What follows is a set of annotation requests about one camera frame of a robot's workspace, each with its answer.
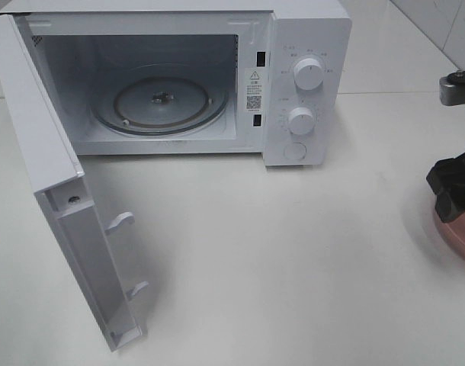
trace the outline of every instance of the sticker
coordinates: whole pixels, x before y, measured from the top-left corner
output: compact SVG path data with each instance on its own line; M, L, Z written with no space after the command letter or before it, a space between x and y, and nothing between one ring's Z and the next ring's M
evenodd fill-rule
M264 68L245 70L245 109L247 112L261 113L263 111L263 89L266 86Z

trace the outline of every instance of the microwave door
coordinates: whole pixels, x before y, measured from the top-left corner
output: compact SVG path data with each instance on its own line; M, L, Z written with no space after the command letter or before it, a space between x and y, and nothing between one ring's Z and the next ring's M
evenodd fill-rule
M85 173L11 15L0 16L0 79L34 196L112 350L142 335L109 250Z

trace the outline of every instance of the countertop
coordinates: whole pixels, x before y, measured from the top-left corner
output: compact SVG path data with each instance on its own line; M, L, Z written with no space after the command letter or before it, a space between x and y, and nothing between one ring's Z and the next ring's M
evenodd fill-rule
M0 93L0 365L465 365L465 261L425 176L465 151L454 66L386 0L353 30L325 164L85 157L149 333L111 353L32 195Z

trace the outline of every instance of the power level knob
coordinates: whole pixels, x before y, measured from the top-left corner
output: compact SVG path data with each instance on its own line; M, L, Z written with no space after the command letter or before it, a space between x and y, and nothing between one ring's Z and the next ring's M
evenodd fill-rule
M288 129L294 135L307 135L315 125L316 117L309 108L295 108L288 115Z
M316 57L300 60L293 68L295 84L303 90L313 90L324 78L324 64Z

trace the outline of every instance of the white microwave oven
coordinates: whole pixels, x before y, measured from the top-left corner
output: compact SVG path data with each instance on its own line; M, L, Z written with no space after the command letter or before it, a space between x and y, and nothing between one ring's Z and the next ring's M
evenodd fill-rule
M35 197L112 350L143 334L78 155L325 155L351 20L336 0L14 0L0 79Z

